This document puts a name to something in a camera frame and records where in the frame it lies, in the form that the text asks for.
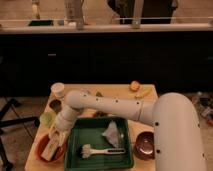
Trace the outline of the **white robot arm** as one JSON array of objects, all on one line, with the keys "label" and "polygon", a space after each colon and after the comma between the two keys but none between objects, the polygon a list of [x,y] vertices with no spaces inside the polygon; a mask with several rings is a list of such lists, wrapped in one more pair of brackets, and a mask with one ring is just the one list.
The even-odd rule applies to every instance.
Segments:
[{"label": "white robot arm", "polygon": [[184,95],[166,93],[151,103],[71,90],[49,134],[58,134],[63,144],[80,111],[87,108],[152,126],[156,171],[207,171],[197,112]]}]

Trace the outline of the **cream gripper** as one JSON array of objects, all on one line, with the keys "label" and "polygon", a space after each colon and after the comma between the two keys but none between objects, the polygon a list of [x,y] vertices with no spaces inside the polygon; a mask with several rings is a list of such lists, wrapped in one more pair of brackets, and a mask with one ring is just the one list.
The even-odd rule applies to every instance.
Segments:
[{"label": "cream gripper", "polygon": [[70,132],[69,131],[58,131],[56,129],[51,129],[49,131],[49,138],[55,138],[58,142],[58,146],[61,147],[62,145],[64,145],[68,139]]}]

